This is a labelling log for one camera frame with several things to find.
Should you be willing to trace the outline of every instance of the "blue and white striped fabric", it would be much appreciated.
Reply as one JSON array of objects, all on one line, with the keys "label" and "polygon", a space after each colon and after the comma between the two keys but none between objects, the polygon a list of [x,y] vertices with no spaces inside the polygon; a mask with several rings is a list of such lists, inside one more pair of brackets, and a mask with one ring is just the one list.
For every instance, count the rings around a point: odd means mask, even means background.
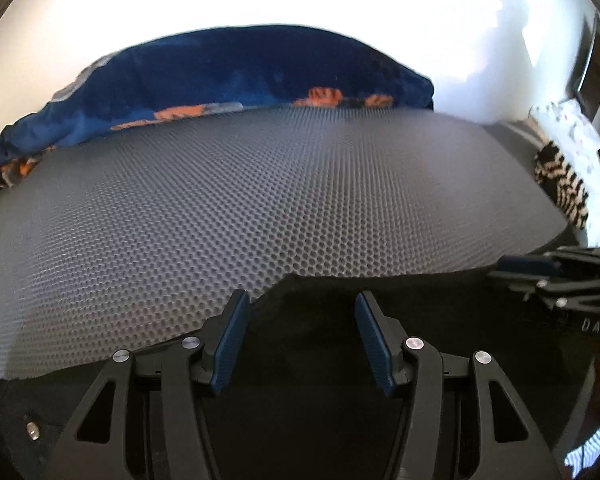
[{"label": "blue and white striped fabric", "polygon": [[600,456],[600,428],[582,446],[567,453],[564,465],[572,466],[572,478],[586,467],[591,467]]}]

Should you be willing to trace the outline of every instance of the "silver screw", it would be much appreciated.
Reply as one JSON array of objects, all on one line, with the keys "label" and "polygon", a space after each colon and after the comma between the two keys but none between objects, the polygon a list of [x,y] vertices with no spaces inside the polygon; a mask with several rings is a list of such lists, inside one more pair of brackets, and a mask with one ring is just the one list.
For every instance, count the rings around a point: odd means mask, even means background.
[{"label": "silver screw", "polygon": [[419,337],[410,337],[404,343],[411,350],[420,350],[424,346],[424,341]]},{"label": "silver screw", "polygon": [[187,350],[192,350],[194,348],[198,348],[200,346],[200,339],[198,339],[194,335],[190,335],[182,340],[182,347]]},{"label": "silver screw", "polygon": [[480,350],[475,353],[475,360],[483,365],[488,365],[491,362],[491,355],[487,354],[487,352],[483,352]]},{"label": "silver screw", "polygon": [[113,360],[117,363],[123,363],[129,359],[129,356],[129,350],[118,350],[115,354],[113,354]]},{"label": "silver screw", "polygon": [[40,438],[40,428],[35,422],[27,423],[27,434],[31,440],[37,440]]}]

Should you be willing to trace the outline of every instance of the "gray textured mat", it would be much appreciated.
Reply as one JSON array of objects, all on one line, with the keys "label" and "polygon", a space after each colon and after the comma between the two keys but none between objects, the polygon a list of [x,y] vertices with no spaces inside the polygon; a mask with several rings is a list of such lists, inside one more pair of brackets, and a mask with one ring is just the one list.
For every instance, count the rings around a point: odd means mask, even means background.
[{"label": "gray textured mat", "polygon": [[200,327],[285,273],[391,276],[566,226],[483,129],[420,110],[251,110],[50,154],[0,193],[0,377]]}]

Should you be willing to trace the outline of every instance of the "blue blanket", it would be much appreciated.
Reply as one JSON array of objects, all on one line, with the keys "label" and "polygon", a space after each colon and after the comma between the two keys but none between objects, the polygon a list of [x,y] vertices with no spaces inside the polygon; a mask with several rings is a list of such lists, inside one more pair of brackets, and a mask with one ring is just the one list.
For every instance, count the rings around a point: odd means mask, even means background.
[{"label": "blue blanket", "polygon": [[16,166],[26,174],[23,164],[52,146],[196,115],[198,105],[432,108],[432,96],[429,79],[366,44],[325,30],[267,25],[188,32],[98,60],[42,110],[5,127],[0,169],[19,161]]}]

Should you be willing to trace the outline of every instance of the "bright white background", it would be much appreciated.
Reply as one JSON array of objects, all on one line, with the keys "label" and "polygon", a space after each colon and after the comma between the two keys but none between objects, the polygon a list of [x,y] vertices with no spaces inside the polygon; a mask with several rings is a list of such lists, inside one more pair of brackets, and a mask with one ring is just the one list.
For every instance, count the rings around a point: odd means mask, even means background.
[{"label": "bright white background", "polygon": [[326,28],[433,80],[436,110],[489,123],[560,100],[589,0],[14,0],[0,20],[0,131],[98,57],[223,25]]}]

